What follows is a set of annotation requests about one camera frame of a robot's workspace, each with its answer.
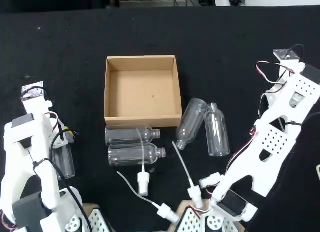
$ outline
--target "clear plastic bottle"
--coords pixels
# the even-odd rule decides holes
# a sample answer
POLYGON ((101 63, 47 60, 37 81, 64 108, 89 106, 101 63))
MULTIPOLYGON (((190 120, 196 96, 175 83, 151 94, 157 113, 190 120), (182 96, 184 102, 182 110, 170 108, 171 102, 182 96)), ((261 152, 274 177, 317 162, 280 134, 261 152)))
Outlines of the clear plastic bottle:
POLYGON ((150 126, 130 129, 108 129, 106 127, 105 143, 106 145, 141 143, 139 133, 144 143, 160 138, 160 129, 152 129, 150 126))
POLYGON ((208 104, 199 98, 192 98, 182 116, 179 127, 176 130, 176 147, 184 150, 186 145, 196 138, 205 114, 208 104))
POLYGON ((216 103, 209 104, 204 123, 209 155, 220 157, 229 155, 230 147, 225 116, 216 103))
POLYGON ((136 143, 136 144, 111 144, 108 151, 110 166, 136 166, 143 164, 151 165, 158 158, 166 157, 165 148, 157 148, 153 143, 136 143))
MULTIPOLYGON (((52 151, 52 161, 62 171, 65 179, 70 179, 76 176, 74 160, 70 144, 54 148, 52 151)), ((57 173, 58 180, 61 180, 60 175, 57 173)))

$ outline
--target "perforated plate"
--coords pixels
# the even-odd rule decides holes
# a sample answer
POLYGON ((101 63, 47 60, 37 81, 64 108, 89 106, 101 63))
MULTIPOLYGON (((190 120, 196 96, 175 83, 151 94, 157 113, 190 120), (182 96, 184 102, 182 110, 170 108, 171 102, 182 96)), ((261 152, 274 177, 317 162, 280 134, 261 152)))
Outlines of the perforated plate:
MULTIPOLYGON (((209 216, 207 219, 208 225, 218 225, 222 221, 220 217, 209 216)), ((234 223, 227 220, 223 220, 222 225, 223 232, 238 232, 237 227, 234 223)), ((195 214, 195 212, 188 208, 183 214, 179 225, 177 226, 175 232, 203 232, 201 228, 201 219, 195 214)))
POLYGON ((199 217, 191 208, 187 208, 175 232, 201 232, 199 217))
POLYGON ((93 232, 111 232, 99 209, 94 209, 89 217, 93 232))
POLYGON ((223 221, 224 232, 238 232, 237 227, 234 223, 227 220, 226 218, 223 221))

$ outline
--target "white perforated bracket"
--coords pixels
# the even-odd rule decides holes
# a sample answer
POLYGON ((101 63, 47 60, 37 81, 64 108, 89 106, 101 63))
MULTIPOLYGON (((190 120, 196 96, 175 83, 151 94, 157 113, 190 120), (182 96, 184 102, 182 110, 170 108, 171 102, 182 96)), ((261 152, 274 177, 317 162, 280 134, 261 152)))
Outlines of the white perforated bracket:
POLYGON ((94 209, 89 217, 93 232, 111 232, 99 209, 94 209))
POLYGON ((201 232, 201 220, 191 208, 186 209, 175 232, 201 232))
POLYGON ((238 229, 235 226, 235 224, 228 219, 224 219, 223 228, 224 228, 224 232, 238 232, 238 229))
POLYGON ((233 222, 218 213, 213 214, 214 215, 211 214, 208 216, 202 215, 201 218, 199 218, 191 208, 187 208, 175 232, 205 232, 205 221, 207 227, 213 231, 222 228, 222 232, 238 232, 233 222))

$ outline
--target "black surface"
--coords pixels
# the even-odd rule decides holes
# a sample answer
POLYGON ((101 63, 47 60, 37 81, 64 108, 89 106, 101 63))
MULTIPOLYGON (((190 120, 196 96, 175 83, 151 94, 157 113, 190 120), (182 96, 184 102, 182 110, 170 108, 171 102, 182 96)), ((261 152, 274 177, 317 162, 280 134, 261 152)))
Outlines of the black surface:
MULTIPOLYGON (((161 8, 0 15, 0 135, 25 112, 21 86, 44 80, 55 108, 81 133, 72 147, 84 202, 97 203, 117 231, 166 230, 156 209, 136 198, 109 167, 104 138, 107 56, 176 55, 183 110, 191 98, 216 102, 224 112, 232 152, 249 139, 258 104, 270 85, 255 63, 276 61, 273 49, 305 45, 305 61, 320 68, 320 7, 161 8)), ((279 69, 262 67, 276 80, 279 69)), ((320 117, 309 120, 293 149, 281 186, 254 219, 249 232, 316 231, 319 219, 320 117)), ((188 180, 171 141, 175 128, 161 130, 167 158, 151 174, 149 198, 176 210, 188 199, 188 180)), ((182 156, 198 181, 223 173, 228 158, 209 157, 204 127, 182 156)), ((1 149, 1 177, 5 152, 1 149)), ((137 189, 140 167, 121 172, 137 189)))

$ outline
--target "bottle cap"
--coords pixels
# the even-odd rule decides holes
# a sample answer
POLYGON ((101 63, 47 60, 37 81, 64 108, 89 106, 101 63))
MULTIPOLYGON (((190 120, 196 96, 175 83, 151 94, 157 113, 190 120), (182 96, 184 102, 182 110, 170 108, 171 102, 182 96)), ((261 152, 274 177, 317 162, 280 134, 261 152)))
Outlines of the bottle cap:
POLYGON ((150 174, 148 172, 138 173, 139 195, 142 197, 148 196, 148 187, 150 174))
POLYGON ((172 224, 176 225, 179 222, 180 217, 171 210, 171 208, 163 203, 156 213, 158 216, 170 221, 172 224))
POLYGON ((185 149, 187 143, 184 142, 182 139, 180 139, 175 143, 175 145, 179 150, 183 151, 185 149))
POLYGON ((160 139, 160 136, 161 136, 160 129, 153 129, 151 136, 153 139, 160 139))
POLYGON ((194 202, 195 207, 197 209, 201 209, 204 206, 204 204, 202 202, 200 187, 198 185, 190 187, 190 188, 188 188, 188 193, 189 193, 190 198, 194 202))

